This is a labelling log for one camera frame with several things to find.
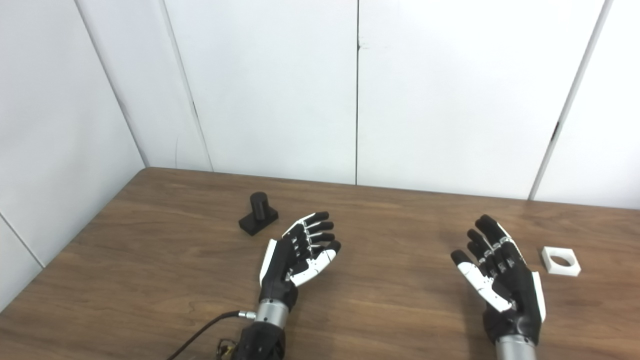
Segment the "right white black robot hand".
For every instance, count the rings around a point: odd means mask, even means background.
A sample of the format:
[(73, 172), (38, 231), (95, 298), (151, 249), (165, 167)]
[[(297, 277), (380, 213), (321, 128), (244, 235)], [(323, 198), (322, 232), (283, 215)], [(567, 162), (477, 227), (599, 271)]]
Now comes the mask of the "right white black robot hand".
[(540, 343), (546, 319), (546, 299), (540, 274), (531, 271), (514, 238), (503, 226), (483, 214), (467, 231), (468, 251), (450, 254), (467, 282), (486, 303), (482, 313), (485, 333), (491, 342), (517, 336), (533, 346)]

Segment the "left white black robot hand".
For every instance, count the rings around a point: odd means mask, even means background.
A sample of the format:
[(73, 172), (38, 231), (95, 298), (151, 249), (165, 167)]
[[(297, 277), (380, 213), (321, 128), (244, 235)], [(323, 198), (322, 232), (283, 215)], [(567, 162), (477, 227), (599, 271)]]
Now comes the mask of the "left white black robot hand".
[(327, 211), (297, 219), (279, 239), (270, 239), (259, 273), (259, 301), (278, 301), (292, 310), (301, 285), (324, 271), (341, 250)]

